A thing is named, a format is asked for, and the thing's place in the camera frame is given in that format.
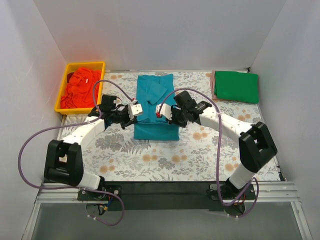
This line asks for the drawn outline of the teal t shirt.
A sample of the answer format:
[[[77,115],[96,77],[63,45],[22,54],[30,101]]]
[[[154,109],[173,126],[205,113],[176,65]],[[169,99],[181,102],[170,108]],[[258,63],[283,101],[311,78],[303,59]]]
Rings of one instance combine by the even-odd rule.
[[[168,124],[165,117],[156,116],[156,107],[163,101],[169,106],[175,104],[174,96],[169,95],[174,91],[173,81],[173,74],[138,76],[136,99],[142,106],[143,114],[137,117],[137,123],[134,124],[134,139],[151,141],[180,139],[177,125]]]

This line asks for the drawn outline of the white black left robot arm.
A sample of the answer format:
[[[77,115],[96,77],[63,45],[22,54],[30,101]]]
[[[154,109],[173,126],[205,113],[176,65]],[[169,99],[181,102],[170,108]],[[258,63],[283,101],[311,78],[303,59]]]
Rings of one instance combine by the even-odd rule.
[[[102,178],[84,170],[83,151],[110,125],[120,124],[124,129],[137,119],[132,114],[132,104],[117,105],[116,99],[115,96],[104,94],[101,104],[91,110],[83,125],[63,139],[49,142],[44,166],[45,180],[88,189],[95,200],[106,196]]]

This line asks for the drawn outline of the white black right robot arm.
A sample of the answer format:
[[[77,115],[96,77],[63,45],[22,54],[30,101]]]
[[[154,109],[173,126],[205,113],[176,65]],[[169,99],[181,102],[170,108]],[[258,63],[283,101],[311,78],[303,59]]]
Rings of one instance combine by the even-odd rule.
[[[217,184],[218,195],[237,199],[253,177],[278,153],[267,125],[261,121],[248,123],[221,113],[213,102],[196,102],[184,90],[174,96],[175,106],[170,108],[168,122],[186,127],[188,122],[218,131],[238,144],[240,164],[225,183]]]

